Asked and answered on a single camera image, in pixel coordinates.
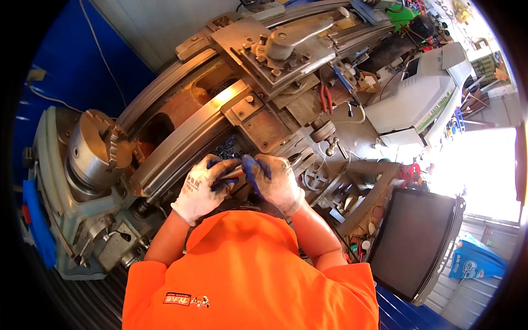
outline black screen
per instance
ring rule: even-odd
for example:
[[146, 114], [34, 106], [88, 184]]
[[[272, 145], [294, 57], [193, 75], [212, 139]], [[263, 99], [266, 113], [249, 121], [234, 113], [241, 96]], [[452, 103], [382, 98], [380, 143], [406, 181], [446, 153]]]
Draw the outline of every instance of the black screen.
[[370, 257], [374, 279], [411, 301], [442, 252], [454, 206], [447, 196], [395, 189]]

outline worker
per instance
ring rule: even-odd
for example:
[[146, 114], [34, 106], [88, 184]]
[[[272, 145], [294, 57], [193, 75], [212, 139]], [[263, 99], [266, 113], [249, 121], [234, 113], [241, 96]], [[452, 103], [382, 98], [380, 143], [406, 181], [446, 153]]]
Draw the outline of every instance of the worker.
[[295, 231], [284, 219], [231, 210], [204, 219], [185, 244], [238, 179], [213, 183], [239, 163], [207, 155], [191, 169], [144, 261], [130, 267], [123, 329], [377, 329], [369, 264], [345, 261], [284, 158], [244, 155], [242, 168]]

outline plastic bag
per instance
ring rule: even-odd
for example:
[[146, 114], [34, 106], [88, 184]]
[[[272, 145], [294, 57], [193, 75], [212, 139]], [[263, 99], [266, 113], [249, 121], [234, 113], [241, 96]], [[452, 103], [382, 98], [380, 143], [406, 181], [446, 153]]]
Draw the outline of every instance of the plastic bag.
[[508, 264], [471, 234], [460, 238], [462, 246], [455, 250], [450, 278], [484, 278], [502, 276]]

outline pliers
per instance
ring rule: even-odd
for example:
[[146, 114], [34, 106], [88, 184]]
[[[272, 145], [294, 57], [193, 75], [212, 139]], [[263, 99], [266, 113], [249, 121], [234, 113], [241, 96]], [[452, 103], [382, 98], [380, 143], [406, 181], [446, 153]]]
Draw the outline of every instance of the pliers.
[[319, 98], [321, 99], [321, 107], [323, 107], [323, 111], [326, 112], [326, 100], [325, 100], [325, 94], [326, 99], [328, 100], [328, 113], [330, 115], [334, 114], [334, 109], [332, 108], [332, 95], [330, 95], [330, 90], [328, 87], [321, 82], [321, 87], [319, 88]]

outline glove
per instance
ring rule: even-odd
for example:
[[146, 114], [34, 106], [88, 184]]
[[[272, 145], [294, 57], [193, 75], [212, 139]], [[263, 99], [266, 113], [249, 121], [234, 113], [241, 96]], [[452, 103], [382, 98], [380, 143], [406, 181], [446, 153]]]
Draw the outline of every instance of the glove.
[[223, 161], [215, 155], [205, 156], [187, 174], [180, 195], [176, 202], [171, 204], [172, 209], [190, 226], [196, 225], [196, 220], [222, 203], [238, 182], [238, 178], [223, 180], [212, 189], [213, 183], [239, 164], [239, 159]]
[[304, 200], [304, 190], [299, 188], [294, 172], [287, 159], [258, 154], [242, 157], [242, 169], [255, 192], [280, 208], [285, 215], [292, 215]]

